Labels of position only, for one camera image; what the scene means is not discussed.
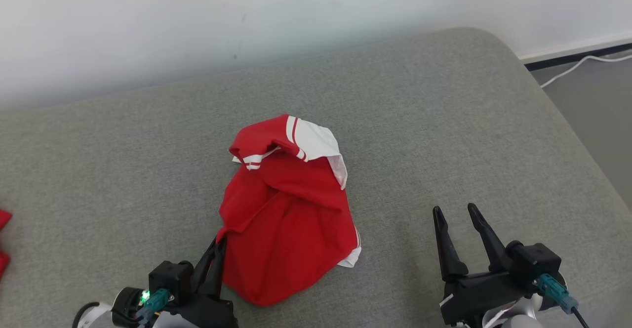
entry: red cloth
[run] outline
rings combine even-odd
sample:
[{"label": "red cloth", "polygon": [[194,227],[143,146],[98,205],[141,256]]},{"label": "red cloth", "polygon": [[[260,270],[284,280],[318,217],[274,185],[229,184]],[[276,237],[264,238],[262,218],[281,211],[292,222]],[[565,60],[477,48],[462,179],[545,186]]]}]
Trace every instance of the red cloth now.
[{"label": "red cloth", "polygon": [[[2,228],[4,228],[4,226],[7,224],[7,222],[9,222],[10,219],[11,213],[3,211],[0,208],[0,231],[2,230]],[[11,261],[11,258],[9,258],[7,254],[0,252],[0,278],[2,278],[2,274],[4,274],[6,266],[9,265],[9,261]]]},{"label": "red cloth", "polygon": [[224,282],[260,306],[314,285],[359,246],[328,158],[307,161],[294,141],[296,119],[288,117],[239,132],[230,152],[243,164],[219,209],[217,240],[228,239]]}]

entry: gray fabric surface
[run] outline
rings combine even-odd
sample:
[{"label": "gray fabric surface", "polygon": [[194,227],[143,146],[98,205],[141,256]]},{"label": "gray fabric surface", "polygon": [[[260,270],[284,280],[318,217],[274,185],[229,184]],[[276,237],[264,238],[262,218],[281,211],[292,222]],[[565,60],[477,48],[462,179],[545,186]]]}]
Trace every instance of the gray fabric surface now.
[{"label": "gray fabric surface", "polygon": [[[467,202],[505,243],[562,256],[592,328],[632,321],[630,211],[512,52],[455,29],[0,116],[0,206],[14,213],[0,326],[70,326],[161,261],[197,260],[221,225],[233,137],[284,112],[336,135],[363,251],[269,308],[225,290],[243,328],[442,327],[431,209],[484,271]],[[559,310],[540,319],[578,326]]]}]

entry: teal connector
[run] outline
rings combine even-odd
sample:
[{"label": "teal connector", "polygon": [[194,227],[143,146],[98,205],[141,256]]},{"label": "teal connector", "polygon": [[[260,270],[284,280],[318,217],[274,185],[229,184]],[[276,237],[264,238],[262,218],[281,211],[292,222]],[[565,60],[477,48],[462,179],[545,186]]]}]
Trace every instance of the teal connector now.
[{"label": "teal connector", "polygon": [[149,296],[149,299],[143,305],[143,308],[140,308],[138,312],[136,312],[137,318],[142,318],[142,320],[138,323],[141,325],[145,325],[149,322],[149,318],[151,318],[156,312],[162,310],[167,303],[169,303],[169,292],[165,289],[157,290]]},{"label": "teal connector", "polygon": [[577,300],[571,297],[568,290],[549,274],[542,274],[540,276],[538,279],[538,288],[542,294],[555,300],[567,315],[573,313],[573,308],[580,306]]}]

